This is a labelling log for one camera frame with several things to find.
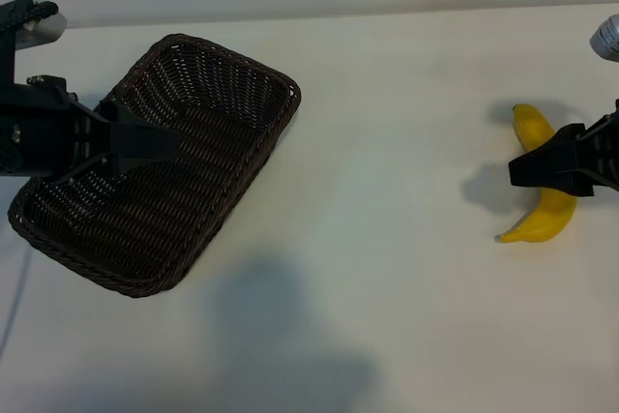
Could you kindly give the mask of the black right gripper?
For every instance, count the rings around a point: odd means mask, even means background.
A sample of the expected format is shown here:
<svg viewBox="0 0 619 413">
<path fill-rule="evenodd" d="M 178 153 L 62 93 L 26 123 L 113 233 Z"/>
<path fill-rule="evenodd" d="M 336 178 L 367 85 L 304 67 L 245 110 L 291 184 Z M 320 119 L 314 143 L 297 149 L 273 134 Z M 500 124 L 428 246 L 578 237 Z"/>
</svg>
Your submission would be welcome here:
<svg viewBox="0 0 619 413">
<path fill-rule="evenodd" d="M 509 170 L 516 187 L 546 188 L 576 197 L 593 196 L 596 186 L 617 191 L 618 101 L 613 112 L 589 127 L 584 123 L 562 127 L 541 147 L 511 161 Z"/>
</svg>

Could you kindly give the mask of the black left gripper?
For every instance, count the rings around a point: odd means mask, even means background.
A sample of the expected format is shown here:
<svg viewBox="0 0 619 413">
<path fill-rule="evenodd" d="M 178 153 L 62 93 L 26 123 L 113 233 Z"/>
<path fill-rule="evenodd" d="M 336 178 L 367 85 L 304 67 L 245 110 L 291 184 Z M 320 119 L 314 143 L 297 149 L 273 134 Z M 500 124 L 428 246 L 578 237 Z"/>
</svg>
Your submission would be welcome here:
<svg viewBox="0 0 619 413">
<path fill-rule="evenodd" d="M 63 78 L 3 81 L 1 174 L 66 183 L 103 159 L 102 175 L 121 175 L 180 153 L 181 135 L 120 103 L 101 101 L 98 113 L 82 105 Z M 111 153 L 111 147 L 124 149 Z"/>
</svg>

